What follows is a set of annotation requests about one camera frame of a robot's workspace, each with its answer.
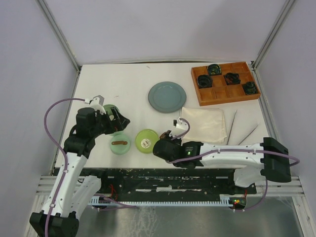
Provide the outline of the mint green cup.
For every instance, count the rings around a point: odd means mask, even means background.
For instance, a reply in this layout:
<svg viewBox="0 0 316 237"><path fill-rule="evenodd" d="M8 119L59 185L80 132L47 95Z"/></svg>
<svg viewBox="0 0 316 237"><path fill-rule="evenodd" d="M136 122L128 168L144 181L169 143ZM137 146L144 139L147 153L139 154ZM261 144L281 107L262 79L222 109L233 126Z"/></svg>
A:
<svg viewBox="0 0 316 237"><path fill-rule="evenodd" d="M112 112L112 108L115 108L117 111L119 111L119 109L113 104L104 105L103 108L104 108L105 112L109 115L110 119L114 118L114 114ZM110 135L112 137L114 137L114 136L120 135L122 133L123 133L122 131L117 131L117 132L115 132L113 134L110 134Z"/></svg>

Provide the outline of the lime green round lid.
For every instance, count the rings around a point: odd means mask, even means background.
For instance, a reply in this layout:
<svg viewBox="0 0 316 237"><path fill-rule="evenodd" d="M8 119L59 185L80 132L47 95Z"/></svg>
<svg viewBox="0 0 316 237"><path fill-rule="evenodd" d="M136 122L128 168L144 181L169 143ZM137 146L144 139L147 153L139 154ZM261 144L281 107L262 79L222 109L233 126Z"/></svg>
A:
<svg viewBox="0 0 316 237"><path fill-rule="evenodd" d="M154 130L143 129L136 135L135 146L141 153L151 154L158 140L159 136Z"/></svg>

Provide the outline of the steel serving tongs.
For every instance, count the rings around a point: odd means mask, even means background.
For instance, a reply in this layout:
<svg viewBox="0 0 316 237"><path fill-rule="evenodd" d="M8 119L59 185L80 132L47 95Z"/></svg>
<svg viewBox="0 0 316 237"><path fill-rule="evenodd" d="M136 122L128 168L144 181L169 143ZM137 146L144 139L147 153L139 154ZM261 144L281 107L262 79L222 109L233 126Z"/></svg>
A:
<svg viewBox="0 0 316 237"><path fill-rule="evenodd" d="M238 110L236 110L231 121L226 145L242 145L259 126L258 122L247 123L239 119L238 116Z"/></svg>

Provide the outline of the beige steel lunch bowl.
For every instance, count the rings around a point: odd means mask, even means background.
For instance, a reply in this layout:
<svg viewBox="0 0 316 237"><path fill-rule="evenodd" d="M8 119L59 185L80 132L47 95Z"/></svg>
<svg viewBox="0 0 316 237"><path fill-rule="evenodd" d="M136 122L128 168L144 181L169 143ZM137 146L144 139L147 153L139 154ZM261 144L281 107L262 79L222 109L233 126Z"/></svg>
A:
<svg viewBox="0 0 316 237"><path fill-rule="evenodd" d="M164 132L160 137L160 139L167 139L167 140L175 140L177 139L175 136L172 136L171 130Z"/></svg>

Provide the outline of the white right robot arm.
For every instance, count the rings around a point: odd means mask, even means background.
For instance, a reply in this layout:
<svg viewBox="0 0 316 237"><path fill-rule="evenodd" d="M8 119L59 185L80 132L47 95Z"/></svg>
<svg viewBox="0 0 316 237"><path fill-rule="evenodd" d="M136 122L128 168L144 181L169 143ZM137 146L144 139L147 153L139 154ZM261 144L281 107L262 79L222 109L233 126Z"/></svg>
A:
<svg viewBox="0 0 316 237"><path fill-rule="evenodd" d="M291 163L288 149L274 138L265 137L262 143L242 146L214 145L160 139L153 148L154 156L180 168L237 165L227 189L238 193L257 181L291 182Z"/></svg>

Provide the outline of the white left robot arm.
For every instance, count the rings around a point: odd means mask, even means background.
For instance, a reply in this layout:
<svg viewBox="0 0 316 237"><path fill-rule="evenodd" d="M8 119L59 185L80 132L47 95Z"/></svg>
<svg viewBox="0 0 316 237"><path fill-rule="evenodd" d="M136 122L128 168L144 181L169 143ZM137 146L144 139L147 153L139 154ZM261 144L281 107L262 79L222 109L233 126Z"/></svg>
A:
<svg viewBox="0 0 316 237"><path fill-rule="evenodd" d="M79 229L83 210L96 192L109 188L103 176L89 175L77 188L79 176L85 166L95 139L126 129L130 120L122 116L116 106L85 107L78 110L76 124L64 142L64 160L54 186L40 212L33 212L30 224L40 237L74 237Z"/></svg>

